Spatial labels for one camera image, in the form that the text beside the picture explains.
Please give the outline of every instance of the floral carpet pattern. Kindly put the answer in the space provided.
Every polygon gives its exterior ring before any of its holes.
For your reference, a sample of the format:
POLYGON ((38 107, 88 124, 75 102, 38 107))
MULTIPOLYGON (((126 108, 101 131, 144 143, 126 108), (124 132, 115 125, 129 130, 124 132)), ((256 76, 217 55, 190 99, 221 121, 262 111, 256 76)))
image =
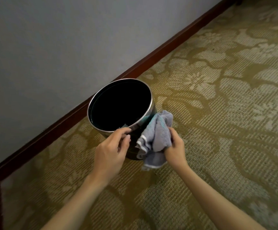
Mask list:
MULTIPOLYGON (((191 168, 278 229, 278 0, 232 6, 139 79, 174 115, 191 168)), ((84 118, 2 183, 4 228, 40 229, 76 192, 104 138, 84 118)), ((215 229, 174 171, 126 159, 81 229, 215 229)))

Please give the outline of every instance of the left hand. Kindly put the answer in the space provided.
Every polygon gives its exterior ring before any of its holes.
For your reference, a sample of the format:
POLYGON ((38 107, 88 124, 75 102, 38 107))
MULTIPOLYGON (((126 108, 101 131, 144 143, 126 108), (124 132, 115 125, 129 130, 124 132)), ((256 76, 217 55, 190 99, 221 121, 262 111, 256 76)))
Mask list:
POLYGON ((129 148, 130 135, 126 133, 130 131, 128 127, 117 129, 96 147, 91 173, 96 181, 107 185, 119 173, 129 148))

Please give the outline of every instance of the cleaning cloth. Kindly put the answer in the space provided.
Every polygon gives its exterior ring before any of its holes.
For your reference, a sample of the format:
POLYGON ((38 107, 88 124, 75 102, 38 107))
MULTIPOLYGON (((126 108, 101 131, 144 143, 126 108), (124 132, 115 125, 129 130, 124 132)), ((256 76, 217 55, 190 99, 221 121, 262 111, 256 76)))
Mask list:
POLYGON ((171 134, 168 127, 172 127, 173 115, 163 110, 153 116, 152 120, 137 140, 138 159, 143 159, 142 170, 158 169, 167 162, 164 149, 170 147, 171 134))

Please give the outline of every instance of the trash can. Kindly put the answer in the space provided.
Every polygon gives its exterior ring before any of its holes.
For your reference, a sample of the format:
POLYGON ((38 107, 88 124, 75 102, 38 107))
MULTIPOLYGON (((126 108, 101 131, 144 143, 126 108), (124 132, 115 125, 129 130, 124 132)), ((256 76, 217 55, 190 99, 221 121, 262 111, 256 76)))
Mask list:
POLYGON ((116 129, 128 126, 130 145, 126 157, 137 159, 137 139, 156 114, 150 87, 143 81, 127 78, 113 81, 91 99, 87 116, 90 124, 108 137, 116 129))

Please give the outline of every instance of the forearm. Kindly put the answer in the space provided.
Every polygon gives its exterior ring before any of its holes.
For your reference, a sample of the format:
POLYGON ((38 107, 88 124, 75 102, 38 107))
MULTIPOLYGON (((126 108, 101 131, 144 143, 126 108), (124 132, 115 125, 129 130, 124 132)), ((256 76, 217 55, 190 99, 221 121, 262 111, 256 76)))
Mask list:
POLYGON ((179 168, 176 172, 218 229, 264 229, 203 181, 188 166, 179 168))
POLYGON ((42 230, 79 229, 91 205, 106 187, 106 183, 88 175, 70 201, 42 228, 42 230))

